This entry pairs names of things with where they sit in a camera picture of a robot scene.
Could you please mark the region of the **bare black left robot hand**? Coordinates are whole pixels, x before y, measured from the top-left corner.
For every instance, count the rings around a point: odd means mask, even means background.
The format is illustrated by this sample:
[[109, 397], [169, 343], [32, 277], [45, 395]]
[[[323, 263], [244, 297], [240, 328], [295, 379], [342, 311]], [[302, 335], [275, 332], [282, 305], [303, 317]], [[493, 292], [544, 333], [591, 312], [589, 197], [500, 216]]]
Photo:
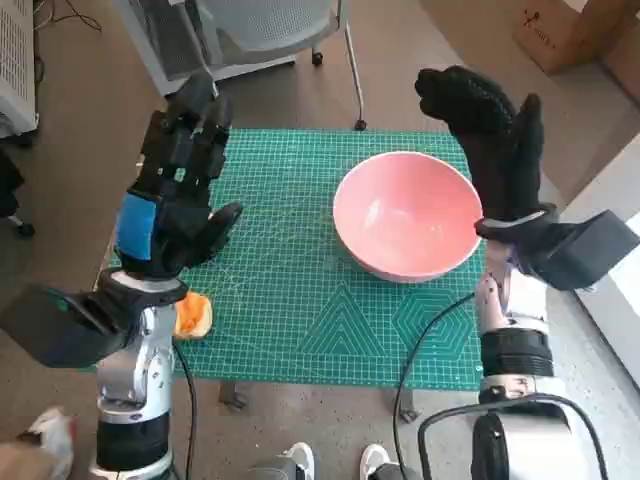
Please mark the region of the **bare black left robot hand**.
[[151, 115], [142, 166], [119, 212], [114, 248], [136, 278], [167, 279], [212, 259], [243, 208], [212, 210], [210, 185], [222, 172], [230, 136], [230, 100], [199, 71]]

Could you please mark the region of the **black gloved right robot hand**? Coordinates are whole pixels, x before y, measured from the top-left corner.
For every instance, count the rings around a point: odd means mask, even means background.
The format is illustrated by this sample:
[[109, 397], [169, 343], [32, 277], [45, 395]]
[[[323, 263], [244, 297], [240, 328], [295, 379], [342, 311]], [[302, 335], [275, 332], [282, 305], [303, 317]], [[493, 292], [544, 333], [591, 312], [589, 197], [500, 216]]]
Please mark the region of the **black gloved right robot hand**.
[[445, 122], [462, 147], [486, 218], [511, 222], [543, 209], [538, 95], [516, 108], [499, 84], [459, 65], [420, 70], [415, 90], [423, 114]]

